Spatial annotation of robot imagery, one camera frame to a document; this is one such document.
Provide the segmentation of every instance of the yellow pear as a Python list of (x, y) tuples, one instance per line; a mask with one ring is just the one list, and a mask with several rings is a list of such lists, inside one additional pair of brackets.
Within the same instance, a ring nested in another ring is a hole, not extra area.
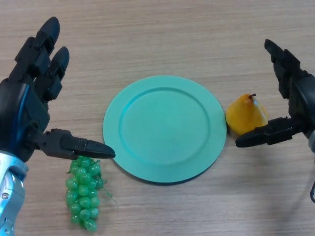
[(225, 113), (226, 122), (238, 135), (268, 123), (268, 115), (255, 98), (256, 94), (244, 94), (233, 102)]

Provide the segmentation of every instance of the green plate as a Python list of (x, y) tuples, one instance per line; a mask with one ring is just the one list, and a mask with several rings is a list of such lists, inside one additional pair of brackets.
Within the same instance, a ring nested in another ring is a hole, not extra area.
[(226, 140), (226, 121), (220, 103), (202, 85), (158, 75), (114, 98), (103, 135), (127, 173), (170, 184), (192, 179), (215, 162)]

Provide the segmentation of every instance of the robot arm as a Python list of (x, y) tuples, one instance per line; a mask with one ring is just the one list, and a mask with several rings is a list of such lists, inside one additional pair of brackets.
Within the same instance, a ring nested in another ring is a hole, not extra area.
[[(288, 112), (291, 118), (270, 120), (267, 125), (241, 135), (236, 140), (236, 146), (245, 148), (277, 144), (302, 132), (315, 153), (315, 77), (300, 68), (300, 61), (290, 51), (282, 50), (271, 40), (265, 41), (265, 49), (271, 55), (279, 92), (284, 99), (289, 100)], [(315, 182), (310, 197), (315, 203)]]
[(47, 156), (77, 159), (114, 158), (109, 146), (73, 137), (67, 130), (44, 133), (50, 120), (48, 102), (55, 100), (69, 63), (69, 51), (62, 47), (50, 60), (60, 24), (50, 18), (30, 37), (15, 58), (16, 66), (0, 83), (0, 236), (14, 235), (16, 216), (24, 202), (26, 162), (34, 150)]

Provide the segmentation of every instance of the wooden table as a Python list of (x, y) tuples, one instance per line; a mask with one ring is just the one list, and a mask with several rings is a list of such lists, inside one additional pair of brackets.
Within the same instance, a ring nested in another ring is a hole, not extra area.
[[(226, 109), (257, 93), (270, 118), (287, 115), (266, 38), (315, 71), (313, 0), (1, 0), (0, 77), (29, 36), (51, 16), (61, 23), (56, 48), (70, 50), (63, 90), (50, 103), (49, 128), (103, 142), (104, 113), (128, 84), (156, 74), (190, 78)], [(70, 162), (36, 152), (17, 236), (83, 236), (69, 222)], [(119, 208), (104, 197), (98, 233), (106, 236), (312, 236), (309, 190), (314, 155), (303, 135), (274, 146), (238, 149), (228, 138), (215, 165), (176, 186), (152, 186), (102, 162)]]

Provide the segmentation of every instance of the green grapes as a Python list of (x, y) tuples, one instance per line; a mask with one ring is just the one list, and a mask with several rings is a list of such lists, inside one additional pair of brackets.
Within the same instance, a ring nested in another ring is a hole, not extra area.
[(112, 197), (104, 188), (106, 180), (102, 179), (99, 161), (79, 156), (71, 162), (68, 174), (72, 177), (65, 181), (65, 200), (71, 213), (70, 221), (89, 232), (96, 232), (95, 220), (98, 218), (100, 205), (98, 190), (104, 189)]

